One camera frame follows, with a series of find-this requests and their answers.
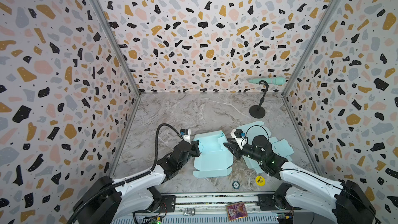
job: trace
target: light blue microphone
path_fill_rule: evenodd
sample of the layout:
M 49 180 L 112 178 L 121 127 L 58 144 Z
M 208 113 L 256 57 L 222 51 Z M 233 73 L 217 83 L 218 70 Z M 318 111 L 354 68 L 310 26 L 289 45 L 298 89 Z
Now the light blue microphone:
M 283 85 L 286 83 L 286 78 L 284 77 L 272 77 L 272 78 L 256 78 L 250 79 L 250 83 L 258 84 L 260 81 L 266 81 L 268 84 Z

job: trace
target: green poker chip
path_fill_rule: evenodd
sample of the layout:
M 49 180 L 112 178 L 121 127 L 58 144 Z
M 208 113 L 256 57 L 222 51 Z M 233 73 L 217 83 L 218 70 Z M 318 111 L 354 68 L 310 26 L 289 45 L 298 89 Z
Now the green poker chip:
M 234 181 L 234 182 L 232 183 L 232 187 L 233 187 L 234 189 L 238 189 L 238 188 L 240 187 L 239 182 L 238 182 L 238 181 Z

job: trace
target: gray marble surface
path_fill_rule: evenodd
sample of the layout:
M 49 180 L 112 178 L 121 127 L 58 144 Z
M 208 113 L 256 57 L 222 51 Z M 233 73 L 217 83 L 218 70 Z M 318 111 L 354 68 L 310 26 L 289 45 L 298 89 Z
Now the gray marble surface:
M 222 130 L 230 138 L 232 129 L 254 121 L 263 121 L 278 140 L 285 138 L 294 150 L 291 155 L 298 166 L 313 171 L 301 145 L 291 119 L 283 105 L 281 96 L 269 94 L 263 103 L 266 115 L 262 119 L 250 116 L 249 108 L 258 104 L 258 94 L 143 94 L 132 127 L 128 134 L 115 177 L 126 177 L 151 167 L 154 160 L 154 140 L 158 125 L 168 123 L 177 131 L 182 128 L 195 134 Z M 162 127 L 159 134 L 158 159 L 179 142 L 179 138 L 168 127 Z M 196 178 L 192 158 L 172 180 L 157 186 L 161 193 L 182 192 L 234 192 L 275 191 L 282 181 L 275 177 L 261 175 L 265 186 L 255 182 L 258 174 L 247 168 L 243 159 L 234 158 L 232 173 L 226 177 Z M 238 181 L 240 188 L 233 189 L 232 182 Z

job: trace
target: round black stand base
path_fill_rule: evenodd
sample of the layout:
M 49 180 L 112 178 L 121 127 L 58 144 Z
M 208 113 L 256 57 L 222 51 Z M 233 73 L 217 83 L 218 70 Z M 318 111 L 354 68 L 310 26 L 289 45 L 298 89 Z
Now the round black stand base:
M 251 106 L 249 109 L 250 115 L 255 118 L 263 118 L 266 115 L 266 111 L 262 107 L 260 107 L 260 109 L 257 111 L 257 108 L 258 108 L 258 105 Z

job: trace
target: patterned wall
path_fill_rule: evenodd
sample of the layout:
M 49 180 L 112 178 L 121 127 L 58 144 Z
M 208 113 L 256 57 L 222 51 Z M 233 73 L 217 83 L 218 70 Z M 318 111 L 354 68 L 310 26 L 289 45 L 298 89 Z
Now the patterned wall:
M 99 1 L 142 92 L 259 92 L 247 79 L 289 78 L 330 2 Z
M 396 0 L 342 0 L 287 100 L 326 177 L 398 211 Z
M 0 223 L 66 223 L 110 166 L 130 85 L 87 0 L 0 9 Z

